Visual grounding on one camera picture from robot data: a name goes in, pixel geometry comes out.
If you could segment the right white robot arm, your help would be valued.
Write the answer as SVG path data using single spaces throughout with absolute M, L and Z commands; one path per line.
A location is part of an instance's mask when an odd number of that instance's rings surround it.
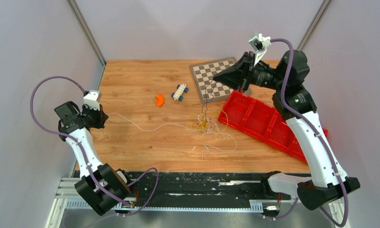
M 277 193 L 297 197 L 309 210 L 338 200 L 360 188 L 336 160 L 324 135 L 317 107 L 303 86 L 310 68 L 302 51 L 287 51 L 277 67 L 263 61 L 254 64 L 255 54 L 245 52 L 231 67 L 214 75 L 216 82 L 244 91 L 250 85 L 273 89 L 275 109 L 294 133 L 310 168 L 311 177 L 303 178 L 280 171 L 267 173 L 260 192 L 265 198 Z

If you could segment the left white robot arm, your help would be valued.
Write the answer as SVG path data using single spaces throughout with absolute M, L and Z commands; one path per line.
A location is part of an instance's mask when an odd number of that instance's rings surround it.
M 108 115 L 102 107 L 95 110 L 86 104 L 79 110 L 72 101 L 56 107 L 54 111 L 60 118 L 57 127 L 60 139 L 71 146 L 79 165 L 80 181 L 75 184 L 75 189 L 102 216 L 134 190 L 127 173 L 102 163 L 94 147 L 90 130 L 104 128 Z

